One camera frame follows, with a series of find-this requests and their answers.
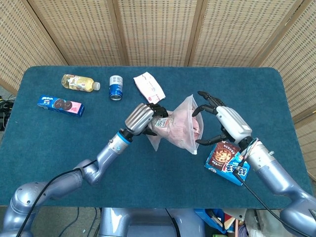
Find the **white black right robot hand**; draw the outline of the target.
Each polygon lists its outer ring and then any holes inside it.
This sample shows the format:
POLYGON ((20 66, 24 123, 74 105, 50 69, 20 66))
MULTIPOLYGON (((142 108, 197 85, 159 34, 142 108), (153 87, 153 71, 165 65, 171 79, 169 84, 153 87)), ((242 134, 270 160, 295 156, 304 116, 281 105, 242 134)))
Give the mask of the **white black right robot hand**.
POLYGON ((197 139, 196 143, 209 146, 228 140, 238 145, 241 151, 244 151, 252 141, 252 129, 250 126, 239 113, 227 107, 220 99, 211 96, 205 91, 199 91, 198 94, 208 101, 208 104, 198 106, 192 116, 196 117, 202 111, 215 115, 221 124, 222 133, 208 140, 197 139))

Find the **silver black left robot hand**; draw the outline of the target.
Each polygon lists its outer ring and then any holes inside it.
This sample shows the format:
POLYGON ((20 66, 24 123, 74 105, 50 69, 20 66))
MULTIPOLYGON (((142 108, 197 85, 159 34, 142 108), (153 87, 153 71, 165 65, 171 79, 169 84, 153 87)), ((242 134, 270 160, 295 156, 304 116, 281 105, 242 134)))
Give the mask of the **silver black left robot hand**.
POLYGON ((125 127, 132 135, 139 135, 154 117, 168 117, 168 112, 159 104, 140 103, 125 120, 125 127))

